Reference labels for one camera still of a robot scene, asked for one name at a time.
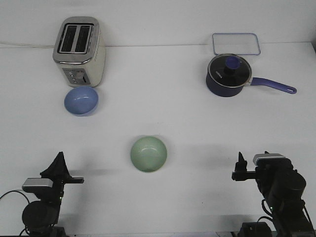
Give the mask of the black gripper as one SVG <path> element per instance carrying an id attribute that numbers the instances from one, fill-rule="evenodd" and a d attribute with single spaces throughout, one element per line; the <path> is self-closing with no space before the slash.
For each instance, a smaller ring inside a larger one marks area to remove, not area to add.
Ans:
<path id="1" fill-rule="evenodd" d="M 232 173 L 232 179 L 234 181 L 255 179 L 259 190 L 270 190 L 277 172 L 286 169 L 293 169 L 290 160 L 264 160 L 259 162 L 254 171 L 247 171 L 247 161 L 244 159 L 242 153 L 239 152 L 238 161 Z"/>
<path id="2" fill-rule="evenodd" d="M 83 184 L 83 177 L 72 177 L 69 174 L 64 153 L 59 152 L 52 164 L 40 173 L 41 178 L 50 178 L 53 181 L 51 196 L 62 198 L 66 184 Z"/>

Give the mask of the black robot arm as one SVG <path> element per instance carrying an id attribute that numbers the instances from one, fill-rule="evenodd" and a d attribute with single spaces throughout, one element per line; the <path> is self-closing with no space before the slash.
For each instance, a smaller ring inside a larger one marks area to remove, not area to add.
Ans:
<path id="1" fill-rule="evenodd" d="M 39 178 L 27 178 L 22 190 L 32 193 L 37 200 L 30 202 L 22 212 L 22 222 L 30 237 L 65 237 L 64 227 L 58 227 L 64 186 L 82 184 L 83 177 L 72 177 L 64 153 L 59 152 L 52 164 Z"/>
<path id="2" fill-rule="evenodd" d="M 254 171 L 247 170 L 242 153 L 232 172 L 234 181 L 254 179 L 263 196 L 261 206 L 278 237 L 314 237 L 316 235 L 306 204 L 302 199 L 306 180 L 281 154 L 264 152 L 253 158 Z"/>

